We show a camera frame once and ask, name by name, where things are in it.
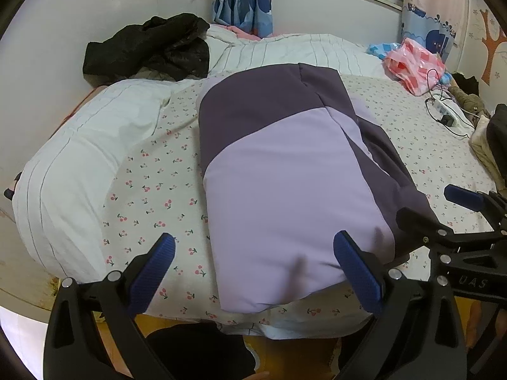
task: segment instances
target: bed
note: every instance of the bed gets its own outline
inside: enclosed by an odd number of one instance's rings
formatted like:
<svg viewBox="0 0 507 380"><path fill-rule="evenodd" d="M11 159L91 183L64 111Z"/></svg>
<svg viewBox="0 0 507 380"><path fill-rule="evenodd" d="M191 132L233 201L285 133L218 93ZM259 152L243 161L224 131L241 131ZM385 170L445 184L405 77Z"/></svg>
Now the bed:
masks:
<svg viewBox="0 0 507 380"><path fill-rule="evenodd" d="M494 183L468 144L433 122L424 98L410 95L364 47L331 35L282 35L251 42L212 26L210 73L179 83L132 79L87 103L26 165L13 205L30 255L54 274L87 282L125 269L161 232L178 239L176 258L148 309L169 319L212 320L226 333L273 339L343 336L368 318L347 283L261 313L220 308L202 178L196 103L204 85L250 68L306 63L339 71L391 138L440 221L456 232L489 227L448 203L453 183L488 191ZM144 72L138 77L162 78ZM427 279L421 248L400 269Z"/></svg>

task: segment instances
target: pink blanket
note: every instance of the pink blanket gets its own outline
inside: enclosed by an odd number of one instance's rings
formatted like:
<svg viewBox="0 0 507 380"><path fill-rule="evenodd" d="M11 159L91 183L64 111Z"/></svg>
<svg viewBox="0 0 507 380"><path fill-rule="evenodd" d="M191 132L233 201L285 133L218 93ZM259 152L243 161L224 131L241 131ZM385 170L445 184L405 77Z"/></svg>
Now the pink blanket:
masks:
<svg viewBox="0 0 507 380"><path fill-rule="evenodd" d="M252 40L252 41L260 41L261 40L260 37L245 33L242 29L239 29L236 26L221 26L220 24L216 24L216 25L219 27L225 28L229 31L232 31L233 33L236 33L238 38L245 38L247 40Z"/></svg>

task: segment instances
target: cherry pattern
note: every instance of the cherry pattern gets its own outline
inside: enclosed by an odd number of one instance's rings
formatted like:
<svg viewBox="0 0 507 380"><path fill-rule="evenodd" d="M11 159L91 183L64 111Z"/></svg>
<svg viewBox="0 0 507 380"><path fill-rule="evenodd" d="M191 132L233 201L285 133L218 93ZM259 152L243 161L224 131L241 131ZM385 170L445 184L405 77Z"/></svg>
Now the cherry pattern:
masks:
<svg viewBox="0 0 507 380"><path fill-rule="evenodd" d="M488 230L481 216L455 209L443 197L443 188L449 183L472 190L494 189L478 163L447 158L462 154L464 149L468 152L466 141L451 134L443 136L441 127L428 123L421 99L409 95L397 82L348 75L343 75L342 80L349 92L365 101L389 135L440 221L455 232ZM176 256L148 314L161 314L168 319L214 320L224 325L245 324L249 328L252 324L275 325L283 320L367 316L346 283L262 313L227 313L220 309L199 167L198 124L193 116L201 85L202 81L173 94L160 111L157 125L162 128L136 146L120 165L118 180L113 181L105 197L100 219L100 248L105 264L125 268L135 256L147 253L161 233L168 232L177 240ZM400 270L411 278L424 279L426 273L429 275L427 252L419 249L412 253Z"/></svg>

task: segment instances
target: curtain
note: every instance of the curtain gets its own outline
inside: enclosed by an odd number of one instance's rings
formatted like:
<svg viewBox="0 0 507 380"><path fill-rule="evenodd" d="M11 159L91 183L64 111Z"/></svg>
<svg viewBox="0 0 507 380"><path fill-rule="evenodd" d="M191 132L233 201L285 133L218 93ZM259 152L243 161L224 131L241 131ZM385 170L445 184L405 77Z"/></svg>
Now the curtain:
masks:
<svg viewBox="0 0 507 380"><path fill-rule="evenodd" d="M417 41L445 62L465 32L468 0L404 0L401 36Z"/></svg>
<svg viewBox="0 0 507 380"><path fill-rule="evenodd" d="M215 0L214 20L261 38L273 34L271 0Z"/></svg>

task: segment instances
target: blue gripper pad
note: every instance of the blue gripper pad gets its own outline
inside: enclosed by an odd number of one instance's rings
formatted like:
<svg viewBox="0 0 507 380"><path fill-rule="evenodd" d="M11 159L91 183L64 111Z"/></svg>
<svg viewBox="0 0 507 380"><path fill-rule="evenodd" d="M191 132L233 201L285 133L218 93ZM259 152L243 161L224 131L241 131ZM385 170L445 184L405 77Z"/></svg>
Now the blue gripper pad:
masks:
<svg viewBox="0 0 507 380"><path fill-rule="evenodd" d="M444 197L447 201L472 211L479 212L484 209L484 199L480 194L453 184L449 184L444 188Z"/></svg>
<svg viewBox="0 0 507 380"><path fill-rule="evenodd" d="M153 249L148 253L150 258L130 286L130 303L127 312L131 317L142 314L148 309L162 279L174 260L174 255L176 255L174 237L168 233L163 233Z"/></svg>
<svg viewBox="0 0 507 380"><path fill-rule="evenodd" d="M360 248L348 233L341 231L335 235L333 249L363 308L379 316L382 313L382 287L361 258Z"/></svg>

